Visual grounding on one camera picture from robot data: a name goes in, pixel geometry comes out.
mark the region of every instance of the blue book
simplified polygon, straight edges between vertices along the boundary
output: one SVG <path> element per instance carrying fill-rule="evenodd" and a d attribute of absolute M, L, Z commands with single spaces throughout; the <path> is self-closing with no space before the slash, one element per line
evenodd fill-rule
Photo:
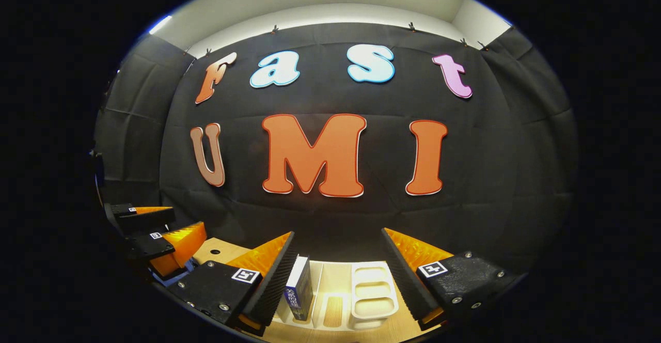
<path fill-rule="evenodd" d="M 285 285 L 285 299 L 290 306 L 293 317 L 305 321 L 310 313 L 312 303 L 312 279 L 310 275 L 310 260 L 298 256 L 291 268 L 290 277 Z"/>

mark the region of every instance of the letter m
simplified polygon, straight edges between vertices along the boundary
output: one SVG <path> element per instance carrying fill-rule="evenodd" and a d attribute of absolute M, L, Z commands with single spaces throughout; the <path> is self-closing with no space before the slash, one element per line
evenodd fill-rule
<path fill-rule="evenodd" d="M 297 185 L 309 193 L 321 168 L 326 177 L 319 192 L 328 197 L 358 197 L 364 188 L 358 182 L 358 139 L 367 121 L 359 115 L 333 115 L 319 138 L 310 145 L 293 115 L 273 115 L 262 122 L 269 132 L 269 178 L 262 187 L 271 193 L 291 193 L 293 183 L 287 179 L 289 165 Z"/>

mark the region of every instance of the wooden table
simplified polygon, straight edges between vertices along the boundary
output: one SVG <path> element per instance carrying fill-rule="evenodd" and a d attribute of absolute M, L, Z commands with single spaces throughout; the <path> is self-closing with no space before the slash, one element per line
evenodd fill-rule
<path fill-rule="evenodd" d="M 241 256 L 250 249 L 225 242 L 219 239 L 208 239 L 195 253 L 193 258 L 197 263 L 204 263 L 208 260 L 219 263 L 228 263 L 237 256 Z M 316 329 L 307 329 L 293 325 L 283 324 L 273 321 L 271 326 L 266 327 L 264 336 L 254 336 L 255 338 L 270 341 L 271 343 L 290 343 L 291 341 L 311 341 L 318 343 L 399 343 L 420 336 L 422 331 L 418 322 L 411 317 L 408 308 L 404 304 L 402 294 L 395 285 L 397 300 L 399 301 L 399 310 L 390 316 L 385 323 L 376 329 L 366 329 L 363 331 L 322 331 Z M 438 326 L 425 331 L 425 333 L 437 329 Z"/>

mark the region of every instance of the cutout letter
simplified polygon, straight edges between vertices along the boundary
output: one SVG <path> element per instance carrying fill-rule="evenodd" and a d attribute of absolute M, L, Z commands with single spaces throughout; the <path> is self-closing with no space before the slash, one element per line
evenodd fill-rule
<path fill-rule="evenodd" d="M 213 85 L 220 83 L 220 80 L 223 79 L 223 75 L 225 74 L 225 69 L 227 69 L 227 65 L 234 63 L 234 60 L 236 59 L 237 54 L 231 53 L 207 67 L 207 74 L 206 77 L 204 77 L 202 89 L 195 99 L 196 104 L 200 104 L 213 95 Z"/>
<path fill-rule="evenodd" d="M 441 141 L 448 128 L 436 121 L 413 121 L 408 128 L 416 138 L 413 179 L 406 185 L 409 195 L 433 195 L 443 188 L 438 178 L 441 165 Z"/>
<path fill-rule="evenodd" d="M 271 193 L 290 193 L 291 173 L 303 193 L 309 193 L 326 165 L 326 177 L 319 192 L 328 197 L 358 197 L 363 185 L 358 182 L 358 139 L 367 121 L 359 115 L 333 115 L 310 145 L 293 115 L 273 115 L 262 122 L 269 132 L 269 178 L 262 187 Z"/>
<path fill-rule="evenodd" d="M 470 98 L 473 95 L 472 89 L 469 86 L 463 86 L 461 83 L 460 73 L 465 73 L 463 66 L 454 63 L 452 56 L 449 55 L 440 55 L 432 58 L 432 62 L 435 65 L 441 66 L 441 72 L 443 72 L 443 77 L 446 79 L 446 85 L 450 91 L 452 91 L 456 96 L 460 98 Z"/>
<path fill-rule="evenodd" d="M 347 50 L 349 76 L 356 82 L 386 82 L 395 75 L 395 66 L 390 60 L 395 56 L 387 47 L 375 44 L 357 44 Z"/>
<path fill-rule="evenodd" d="M 259 88 L 271 84 L 278 86 L 291 84 L 301 74 L 296 70 L 297 63 L 298 54 L 294 51 L 280 51 L 271 54 L 259 62 L 258 65 L 261 68 L 250 77 L 250 85 Z"/>
<path fill-rule="evenodd" d="M 225 170 L 223 168 L 223 159 L 220 155 L 220 143 L 218 143 L 218 136 L 220 135 L 220 125 L 217 123 L 210 123 L 206 127 L 207 138 L 211 146 L 211 156 L 213 159 L 213 171 L 210 171 L 204 159 L 204 149 L 202 146 L 202 128 L 195 127 L 191 129 L 191 139 L 193 140 L 193 148 L 195 150 L 195 160 L 198 162 L 198 169 L 204 179 L 210 185 L 220 187 L 225 183 Z"/>

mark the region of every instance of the white organizer tray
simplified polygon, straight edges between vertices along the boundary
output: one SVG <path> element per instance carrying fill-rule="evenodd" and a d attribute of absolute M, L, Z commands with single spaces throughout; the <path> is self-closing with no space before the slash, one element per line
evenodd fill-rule
<path fill-rule="evenodd" d="M 310 274 L 314 294 L 311 317 L 307 321 L 295 320 L 283 296 L 274 322 L 303 329 L 354 331 L 377 328 L 399 309 L 392 275 L 384 261 L 337 263 L 311 260 Z M 337 310 L 332 316 L 326 316 L 330 298 L 341 301 L 341 319 L 338 319 Z"/>

